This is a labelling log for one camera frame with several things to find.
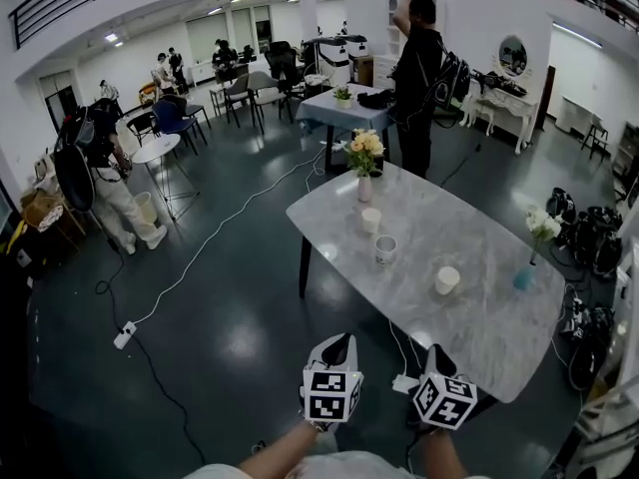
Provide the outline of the wicker chair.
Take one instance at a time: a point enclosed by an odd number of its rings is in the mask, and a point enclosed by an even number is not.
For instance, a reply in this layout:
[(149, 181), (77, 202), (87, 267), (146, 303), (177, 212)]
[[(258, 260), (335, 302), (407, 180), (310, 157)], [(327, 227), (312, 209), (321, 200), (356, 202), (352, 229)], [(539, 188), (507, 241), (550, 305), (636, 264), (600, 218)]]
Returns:
[(41, 236), (64, 239), (79, 249), (80, 240), (87, 236), (86, 229), (60, 193), (51, 195), (37, 190), (25, 202), (22, 217), (30, 228)]

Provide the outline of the white drawer cabinet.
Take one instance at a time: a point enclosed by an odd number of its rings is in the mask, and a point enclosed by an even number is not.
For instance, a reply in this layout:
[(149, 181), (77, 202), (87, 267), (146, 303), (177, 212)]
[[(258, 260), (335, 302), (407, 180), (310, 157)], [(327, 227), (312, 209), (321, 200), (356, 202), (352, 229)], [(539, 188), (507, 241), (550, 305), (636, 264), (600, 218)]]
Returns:
[(394, 90), (395, 82), (392, 74), (396, 68), (398, 58), (392, 55), (373, 56), (372, 86), (381, 90)]

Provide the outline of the round wall mirror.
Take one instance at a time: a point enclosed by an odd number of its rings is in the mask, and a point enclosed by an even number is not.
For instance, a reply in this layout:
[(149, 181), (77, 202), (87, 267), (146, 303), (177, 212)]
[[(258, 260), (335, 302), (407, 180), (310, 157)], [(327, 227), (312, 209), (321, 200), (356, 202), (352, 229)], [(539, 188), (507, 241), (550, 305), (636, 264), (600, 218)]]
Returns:
[(506, 36), (500, 43), (497, 65), (504, 75), (518, 78), (528, 67), (528, 55), (521, 39), (516, 35)]

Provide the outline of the black white-printed floor bag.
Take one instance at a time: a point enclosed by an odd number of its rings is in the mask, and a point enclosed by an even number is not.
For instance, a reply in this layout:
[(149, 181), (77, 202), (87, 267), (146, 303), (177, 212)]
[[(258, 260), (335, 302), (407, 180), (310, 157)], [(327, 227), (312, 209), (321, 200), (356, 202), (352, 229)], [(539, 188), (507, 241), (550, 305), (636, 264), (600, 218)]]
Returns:
[(579, 305), (568, 319), (562, 334), (572, 346), (567, 374), (574, 390), (584, 392), (593, 385), (608, 354), (613, 323), (614, 310), (605, 305)]

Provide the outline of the white patterned cup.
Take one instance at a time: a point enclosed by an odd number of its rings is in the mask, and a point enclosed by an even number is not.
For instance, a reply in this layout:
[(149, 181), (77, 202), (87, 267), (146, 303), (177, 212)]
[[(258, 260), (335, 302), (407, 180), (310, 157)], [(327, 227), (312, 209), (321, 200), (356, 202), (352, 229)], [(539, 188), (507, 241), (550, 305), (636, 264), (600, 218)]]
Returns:
[(397, 249), (397, 241), (392, 236), (379, 236), (375, 243), (375, 260), (380, 264), (389, 264), (393, 261)]

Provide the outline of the blue chair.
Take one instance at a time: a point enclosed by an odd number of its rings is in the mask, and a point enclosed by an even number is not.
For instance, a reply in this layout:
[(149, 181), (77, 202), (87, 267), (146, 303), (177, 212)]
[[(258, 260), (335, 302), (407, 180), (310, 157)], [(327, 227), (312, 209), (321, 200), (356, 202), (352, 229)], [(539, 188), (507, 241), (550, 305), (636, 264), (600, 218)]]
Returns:
[(193, 153), (197, 156), (199, 153), (196, 149), (194, 139), (196, 135), (202, 137), (206, 142), (203, 131), (198, 121), (193, 117), (187, 117), (179, 107), (166, 100), (161, 99), (152, 106), (157, 126), (165, 135), (178, 135), (184, 140)]

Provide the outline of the person's white t-shirt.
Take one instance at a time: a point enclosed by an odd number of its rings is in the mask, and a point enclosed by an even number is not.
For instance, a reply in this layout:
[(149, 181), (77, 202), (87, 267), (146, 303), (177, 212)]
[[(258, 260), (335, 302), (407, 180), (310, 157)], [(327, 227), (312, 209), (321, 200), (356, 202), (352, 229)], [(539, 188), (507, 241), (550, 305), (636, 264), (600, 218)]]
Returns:
[[(227, 464), (202, 467), (183, 479), (254, 479)], [(394, 467), (381, 457), (365, 451), (311, 455), (302, 460), (285, 479), (425, 479)]]

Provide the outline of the table with blue cloth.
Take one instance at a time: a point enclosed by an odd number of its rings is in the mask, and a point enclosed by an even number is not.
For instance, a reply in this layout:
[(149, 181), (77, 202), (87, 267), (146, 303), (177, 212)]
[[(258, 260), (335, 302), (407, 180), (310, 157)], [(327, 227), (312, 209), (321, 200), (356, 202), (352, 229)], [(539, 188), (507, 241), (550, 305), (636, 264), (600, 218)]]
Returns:
[(336, 142), (336, 131), (342, 130), (351, 137), (354, 129), (374, 129), (380, 136), (383, 146), (384, 159), (390, 161), (388, 130), (394, 125), (389, 112), (394, 105), (384, 109), (370, 109), (364, 107), (358, 100), (359, 94), (370, 97), (383, 92), (383, 89), (367, 87), (359, 84), (346, 85), (352, 94), (350, 106), (346, 108), (333, 95), (334, 90), (326, 91), (303, 100), (296, 112), (295, 120), (300, 123), (304, 131), (313, 127), (326, 126), (325, 158), (323, 168), (331, 174), (343, 174), (347, 170), (346, 164), (334, 164), (333, 144)]

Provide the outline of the white round side table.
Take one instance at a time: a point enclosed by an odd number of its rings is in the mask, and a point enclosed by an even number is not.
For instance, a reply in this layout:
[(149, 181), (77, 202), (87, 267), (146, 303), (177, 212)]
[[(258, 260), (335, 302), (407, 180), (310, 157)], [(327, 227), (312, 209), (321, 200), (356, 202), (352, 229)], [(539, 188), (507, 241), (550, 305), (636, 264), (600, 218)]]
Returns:
[(177, 153), (180, 144), (179, 135), (163, 134), (143, 145), (132, 157), (134, 165), (146, 169), (167, 215), (174, 224), (200, 194), (180, 163)]

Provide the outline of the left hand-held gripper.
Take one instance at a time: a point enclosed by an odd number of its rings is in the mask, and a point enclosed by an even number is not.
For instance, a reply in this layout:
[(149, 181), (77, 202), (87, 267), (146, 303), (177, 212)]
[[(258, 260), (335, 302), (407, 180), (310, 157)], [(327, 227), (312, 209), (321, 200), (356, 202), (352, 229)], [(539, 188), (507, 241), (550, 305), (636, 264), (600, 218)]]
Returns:
[(341, 333), (312, 349), (303, 371), (305, 420), (348, 422), (358, 404), (363, 384), (363, 374), (357, 371), (356, 345), (353, 334)]

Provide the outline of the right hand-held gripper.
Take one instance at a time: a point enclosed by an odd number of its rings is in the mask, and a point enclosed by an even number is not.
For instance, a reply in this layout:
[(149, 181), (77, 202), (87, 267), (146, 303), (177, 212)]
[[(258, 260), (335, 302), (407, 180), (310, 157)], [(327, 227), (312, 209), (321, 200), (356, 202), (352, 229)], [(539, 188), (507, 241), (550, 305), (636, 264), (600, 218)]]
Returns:
[(412, 398), (419, 419), (457, 430), (478, 402), (476, 385), (455, 379), (459, 377), (457, 366), (438, 344), (428, 350), (423, 373), (426, 375)]

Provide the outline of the person's left forearm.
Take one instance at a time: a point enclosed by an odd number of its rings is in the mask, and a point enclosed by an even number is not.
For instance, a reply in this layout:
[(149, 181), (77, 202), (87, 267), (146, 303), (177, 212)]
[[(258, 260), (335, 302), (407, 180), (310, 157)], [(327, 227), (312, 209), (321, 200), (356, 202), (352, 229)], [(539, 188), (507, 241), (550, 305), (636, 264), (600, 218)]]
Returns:
[(284, 479), (314, 446), (319, 434), (317, 427), (303, 420), (238, 468), (253, 479)]

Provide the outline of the white machine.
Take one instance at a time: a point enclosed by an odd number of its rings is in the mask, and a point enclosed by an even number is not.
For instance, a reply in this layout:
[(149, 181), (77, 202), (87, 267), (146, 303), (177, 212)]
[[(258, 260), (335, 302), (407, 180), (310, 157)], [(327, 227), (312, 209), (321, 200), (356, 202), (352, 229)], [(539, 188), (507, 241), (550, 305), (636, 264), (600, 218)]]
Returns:
[(310, 86), (345, 86), (350, 81), (346, 41), (341, 36), (318, 37), (302, 43), (304, 79)]
[(367, 39), (362, 35), (344, 35), (348, 58), (352, 61), (368, 57)]

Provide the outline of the cream waste bin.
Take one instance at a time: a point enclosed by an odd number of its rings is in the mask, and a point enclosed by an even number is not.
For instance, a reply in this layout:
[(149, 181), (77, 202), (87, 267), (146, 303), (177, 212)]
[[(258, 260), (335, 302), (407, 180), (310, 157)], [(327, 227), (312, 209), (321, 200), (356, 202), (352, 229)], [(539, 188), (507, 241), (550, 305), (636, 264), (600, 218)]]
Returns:
[(151, 193), (141, 192), (134, 196), (134, 201), (138, 205), (144, 220), (148, 224), (154, 225), (158, 216)]

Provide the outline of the black office chair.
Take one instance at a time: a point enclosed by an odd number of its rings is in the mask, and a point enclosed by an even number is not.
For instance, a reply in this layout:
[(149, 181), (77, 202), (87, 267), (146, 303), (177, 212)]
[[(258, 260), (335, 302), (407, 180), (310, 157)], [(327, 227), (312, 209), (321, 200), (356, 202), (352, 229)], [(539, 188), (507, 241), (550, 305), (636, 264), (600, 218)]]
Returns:
[(298, 54), (287, 41), (272, 42), (264, 55), (280, 90), (291, 93), (300, 88), (303, 68), (297, 65)]

